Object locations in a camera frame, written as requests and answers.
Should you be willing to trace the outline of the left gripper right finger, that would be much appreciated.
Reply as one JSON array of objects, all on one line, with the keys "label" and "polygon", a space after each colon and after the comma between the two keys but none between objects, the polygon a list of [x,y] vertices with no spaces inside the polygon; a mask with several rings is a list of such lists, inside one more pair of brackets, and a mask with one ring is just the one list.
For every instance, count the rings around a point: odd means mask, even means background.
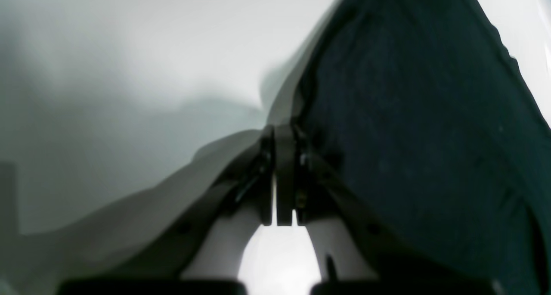
[{"label": "left gripper right finger", "polygon": [[322,280],[456,283],[455,270],[405,244],[352,193],[295,126],[275,128],[277,223],[311,239]]}]

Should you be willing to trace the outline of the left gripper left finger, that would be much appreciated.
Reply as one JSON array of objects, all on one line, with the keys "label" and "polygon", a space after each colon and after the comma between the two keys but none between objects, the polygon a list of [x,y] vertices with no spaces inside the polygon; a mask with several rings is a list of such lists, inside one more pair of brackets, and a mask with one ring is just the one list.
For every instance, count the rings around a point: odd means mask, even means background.
[{"label": "left gripper left finger", "polygon": [[272,224],[274,128],[234,158],[187,211],[110,279],[236,279],[259,226]]}]

